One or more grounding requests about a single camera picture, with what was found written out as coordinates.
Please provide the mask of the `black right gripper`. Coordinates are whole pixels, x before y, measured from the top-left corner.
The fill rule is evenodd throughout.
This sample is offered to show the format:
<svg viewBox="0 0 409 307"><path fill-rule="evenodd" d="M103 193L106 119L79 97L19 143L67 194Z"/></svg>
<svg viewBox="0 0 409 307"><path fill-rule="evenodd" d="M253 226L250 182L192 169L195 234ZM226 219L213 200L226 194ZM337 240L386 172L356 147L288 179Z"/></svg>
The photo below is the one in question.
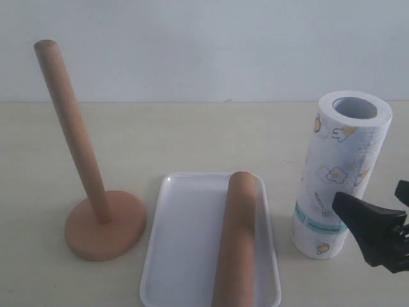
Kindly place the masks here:
<svg viewBox="0 0 409 307"><path fill-rule="evenodd" d="M400 180L395 197L409 207L409 181ZM391 273L408 272L408 214L372 205L337 192L332 209L354 236L368 265L386 267Z"/></svg>

